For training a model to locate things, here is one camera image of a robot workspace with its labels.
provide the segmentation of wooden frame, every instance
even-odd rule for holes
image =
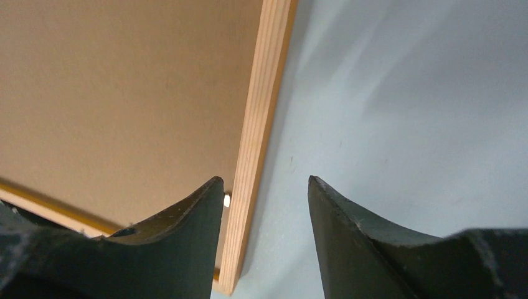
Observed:
[[[296,0],[262,4],[221,266],[213,281],[213,289],[227,295],[233,293],[242,270],[296,4]],[[9,183],[0,182],[0,198],[89,237],[121,229]]]

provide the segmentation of dark green metal jaw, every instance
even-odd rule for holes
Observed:
[[[310,177],[325,297],[528,298],[528,230],[470,229],[445,239],[394,224]]]
[[[209,298],[223,198],[222,179],[212,178],[156,215],[96,239],[2,216],[0,298]]]

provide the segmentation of small light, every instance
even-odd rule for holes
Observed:
[[[229,207],[231,205],[231,195],[225,194],[224,195],[224,207]]]

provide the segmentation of white wall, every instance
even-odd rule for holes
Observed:
[[[301,0],[233,298],[323,298],[310,174],[433,235],[528,226],[527,16],[526,0]]]

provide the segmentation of brown board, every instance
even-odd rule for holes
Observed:
[[[108,235],[221,176],[232,293],[295,4],[0,1],[0,197]]]

